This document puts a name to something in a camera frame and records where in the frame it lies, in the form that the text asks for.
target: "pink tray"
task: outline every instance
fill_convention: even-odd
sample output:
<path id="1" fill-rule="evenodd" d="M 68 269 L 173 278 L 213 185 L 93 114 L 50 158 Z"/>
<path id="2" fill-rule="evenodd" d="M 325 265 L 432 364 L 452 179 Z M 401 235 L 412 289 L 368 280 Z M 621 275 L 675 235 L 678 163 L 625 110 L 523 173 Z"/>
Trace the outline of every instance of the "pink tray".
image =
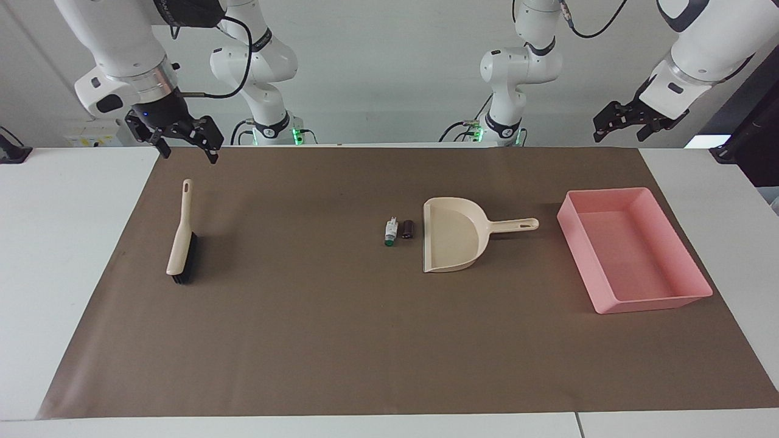
<path id="1" fill-rule="evenodd" d="M 598 313 L 673 309 L 711 296 L 649 189 L 568 192 L 557 220 Z"/>

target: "black bristles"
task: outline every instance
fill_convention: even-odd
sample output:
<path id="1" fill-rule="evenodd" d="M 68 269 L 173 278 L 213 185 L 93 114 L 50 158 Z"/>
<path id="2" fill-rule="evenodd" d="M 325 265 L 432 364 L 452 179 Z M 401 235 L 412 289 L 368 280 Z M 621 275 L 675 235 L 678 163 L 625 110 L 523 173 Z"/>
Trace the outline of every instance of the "black bristles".
<path id="1" fill-rule="evenodd" d="M 192 233 L 189 238 L 189 251 L 187 251 L 187 261 L 184 262 L 184 270 L 179 275 L 172 275 L 176 284 L 189 283 L 189 277 L 192 275 L 192 264 L 195 259 L 195 250 L 197 248 L 197 234 Z"/>

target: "white wall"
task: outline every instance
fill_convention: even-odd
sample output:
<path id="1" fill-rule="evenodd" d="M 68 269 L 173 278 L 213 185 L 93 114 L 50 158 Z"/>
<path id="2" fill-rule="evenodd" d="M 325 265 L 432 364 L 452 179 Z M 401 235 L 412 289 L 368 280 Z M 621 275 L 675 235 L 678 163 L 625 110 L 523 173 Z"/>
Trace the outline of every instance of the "white wall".
<path id="1" fill-rule="evenodd" d="M 66 125 L 63 121 L 86 117 L 72 88 L 66 89 L 57 77 L 72 83 L 91 69 L 93 60 L 52 1 L 2 3 L 29 30 L 32 41 L 0 44 L 0 90 L 8 96 L 4 101 L 11 102 L 0 106 L 0 122 L 26 137 L 44 139 L 40 143 L 55 143 L 58 130 Z M 619 0 L 570 3 L 577 28 L 591 32 L 605 23 Z M 520 43 L 513 32 L 510 5 L 508 0 L 262 0 L 268 24 L 300 61 L 298 76 L 279 85 L 284 100 L 323 143 L 437 140 L 451 123 L 473 117 L 490 93 L 479 76 L 481 56 Z M 6 26 L 0 32 L 6 41 Z M 182 65 L 182 90 L 228 91 L 213 78 L 208 63 L 212 49 L 229 41 L 224 35 L 217 30 L 183 29 L 179 39 L 172 41 L 164 26 L 157 26 L 155 34 L 171 60 Z M 557 46 L 565 58 L 561 77 L 554 83 L 524 87 L 527 144 L 593 144 L 592 117 L 611 100 L 631 100 L 674 40 L 655 2 L 628 2 L 612 28 L 594 40 L 576 38 L 561 21 Z M 655 134 L 642 146 L 687 144 L 777 43 L 779 38 L 741 75 L 700 99 L 676 129 Z M 50 62 L 49 73 L 38 65 L 40 59 L 26 56 L 35 46 L 42 52 L 38 58 Z M 5 61 L 9 54 L 15 57 L 11 68 Z M 47 85 L 41 88 L 41 82 Z M 24 105 L 24 117 L 6 114 L 8 107 Z M 195 116 L 212 115 L 225 136 L 237 121 L 249 116 L 240 97 L 192 99 L 190 108 Z M 44 114 L 50 118 L 45 130 L 39 129 L 38 122 Z M 636 130 L 612 133 L 605 142 L 638 146 Z"/>

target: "robotic arm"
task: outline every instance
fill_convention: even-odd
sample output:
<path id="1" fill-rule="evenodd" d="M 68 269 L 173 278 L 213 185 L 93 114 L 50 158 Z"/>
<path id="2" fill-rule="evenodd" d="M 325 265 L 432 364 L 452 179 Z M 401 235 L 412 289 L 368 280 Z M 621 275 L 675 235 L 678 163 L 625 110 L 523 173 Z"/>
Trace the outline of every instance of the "robotic arm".
<path id="1" fill-rule="evenodd" d="M 214 27 L 224 0 L 154 0 L 172 26 Z M 203 149 L 213 164 L 224 138 L 210 116 L 195 119 L 180 95 L 174 66 L 151 32 L 141 8 L 130 0 L 55 0 L 73 33 L 97 66 L 76 81 L 82 105 L 98 118 L 122 117 L 138 141 L 171 153 L 163 137 Z"/>
<path id="2" fill-rule="evenodd" d="M 298 71 L 298 58 L 265 24 L 258 0 L 227 0 L 227 16 L 246 23 L 256 41 L 247 41 L 242 27 L 226 22 L 223 31 L 237 42 L 213 51 L 211 71 L 217 79 L 236 87 L 251 46 L 251 71 L 240 93 L 252 112 L 255 138 L 262 145 L 298 143 L 295 130 L 303 127 L 302 120 L 284 107 L 281 92 L 270 85 L 292 79 Z"/>
<path id="3" fill-rule="evenodd" d="M 639 141 L 672 129 L 698 97 L 741 71 L 779 31 L 779 0 L 657 0 L 657 7 L 679 38 L 633 101 L 613 101 L 595 116 L 596 142 L 631 125 L 643 126 Z"/>
<path id="4" fill-rule="evenodd" d="M 481 60 L 481 77 L 493 92 L 489 111 L 479 118 L 486 127 L 481 140 L 500 146 L 514 144 L 520 131 L 527 97 L 517 87 L 551 82 L 562 71 L 562 56 L 554 51 L 559 0 L 523 0 L 515 13 L 516 34 L 525 45 L 490 51 Z"/>

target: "dustpan handle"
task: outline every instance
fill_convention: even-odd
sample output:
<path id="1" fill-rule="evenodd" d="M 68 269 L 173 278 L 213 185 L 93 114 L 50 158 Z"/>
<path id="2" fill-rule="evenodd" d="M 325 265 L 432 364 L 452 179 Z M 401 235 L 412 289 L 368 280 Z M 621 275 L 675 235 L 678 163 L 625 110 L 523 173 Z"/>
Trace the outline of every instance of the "dustpan handle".
<path id="1" fill-rule="evenodd" d="M 490 232 L 511 233 L 515 231 L 533 231 L 538 229 L 538 219 L 516 219 L 515 221 L 492 222 Z"/>

